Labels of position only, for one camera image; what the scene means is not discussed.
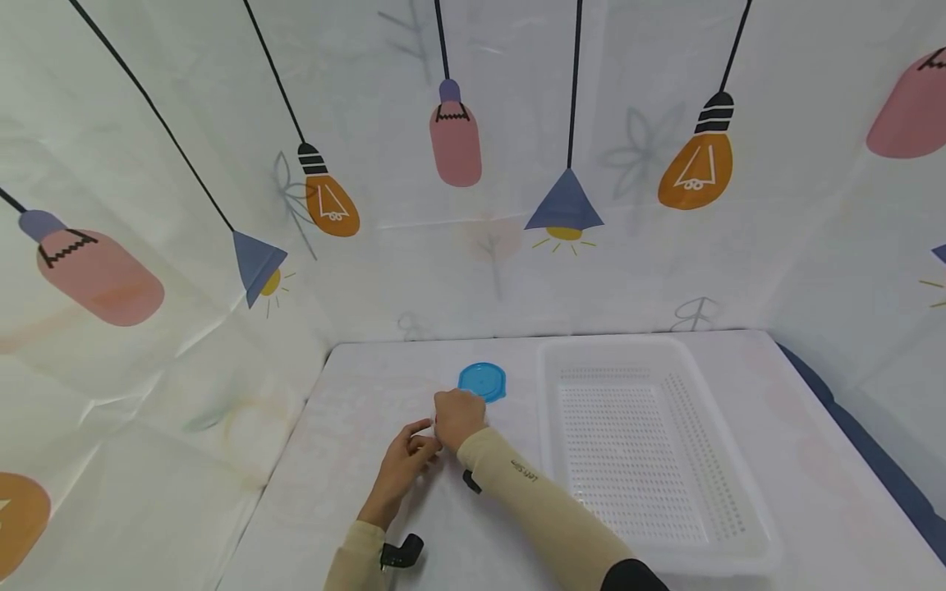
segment black sleeve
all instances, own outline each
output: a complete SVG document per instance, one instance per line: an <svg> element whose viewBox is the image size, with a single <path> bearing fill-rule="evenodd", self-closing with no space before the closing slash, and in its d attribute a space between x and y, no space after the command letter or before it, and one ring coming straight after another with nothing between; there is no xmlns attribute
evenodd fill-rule
<svg viewBox="0 0 946 591"><path fill-rule="evenodd" d="M669 591L667 585L639 560L622 560L607 571L601 591Z"/></svg>

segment pink light bulb illustration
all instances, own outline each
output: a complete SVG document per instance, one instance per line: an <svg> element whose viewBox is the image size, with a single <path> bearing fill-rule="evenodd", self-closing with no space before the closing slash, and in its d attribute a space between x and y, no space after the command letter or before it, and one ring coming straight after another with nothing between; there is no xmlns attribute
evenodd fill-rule
<svg viewBox="0 0 946 591"><path fill-rule="evenodd" d="M36 263L46 281L103 321L135 326L161 306L161 282L104 234L67 228L52 214L28 210L20 229L39 243Z"/></svg>
<svg viewBox="0 0 946 591"><path fill-rule="evenodd" d="M919 158L946 146L946 47L903 73L867 135L886 158Z"/></svg>
<svg viewBox="0 0 946 591"><path fill-rule="evenodd" d="M473 186L482 175L480 128L476 117L460 100L460 85L440 83L440 105L430 116L433 159L444 183Z"/></svg>

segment white plastic basket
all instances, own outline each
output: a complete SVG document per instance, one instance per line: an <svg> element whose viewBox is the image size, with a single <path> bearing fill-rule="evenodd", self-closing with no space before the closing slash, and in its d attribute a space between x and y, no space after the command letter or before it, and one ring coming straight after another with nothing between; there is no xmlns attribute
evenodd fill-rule
<svg viewBox="0 0 946 591"><path fill-rule="evenodd" d="M656 572L775 568L768 510L684 345L556 340L539 354L539 382L543 469Z"/></svg>

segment printed backdrop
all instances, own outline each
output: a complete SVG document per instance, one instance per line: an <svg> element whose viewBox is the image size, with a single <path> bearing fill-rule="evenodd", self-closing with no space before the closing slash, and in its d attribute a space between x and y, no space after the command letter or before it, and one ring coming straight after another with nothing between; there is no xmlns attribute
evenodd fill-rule
<svg viewBox="0 0 946 591"><path fill-rule="evenodd" d="M10 589L212 589L343 341L768 329L946 513L941 2L435 4L0 8Z"/></svg>

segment white fabric backdrop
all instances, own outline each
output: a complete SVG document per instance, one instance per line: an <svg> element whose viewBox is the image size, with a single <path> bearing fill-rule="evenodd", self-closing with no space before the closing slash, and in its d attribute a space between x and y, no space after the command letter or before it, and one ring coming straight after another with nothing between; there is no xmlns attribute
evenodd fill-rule
<svg viewBox="0 0 946 591"><path fill-rule="evenodd" d="M946 149L865 146L900 74L946 43L938 0L756 0L727 86L732 182L694 211L661 205L657 184L745 3L587 0L574 170L604 226L577 256L522 230L565 167L573 0L444 2L480 126L470 188L433 165L432 0L252 5L359 209L353 237L287 197L298 138L242 3L83 3L227 217L289 252L269 314L247 309L228 231L69 3L0 8L0 186L115 238L166 290L148 321L105 324L40 276L4 214L0 472L40 481L55 510L10 588L212 587L339 341L771 329L946 513L946 310L929 307L946 292L919 283L946 279L930 253ZM229 435L215 417L236 417Z"/></svg>

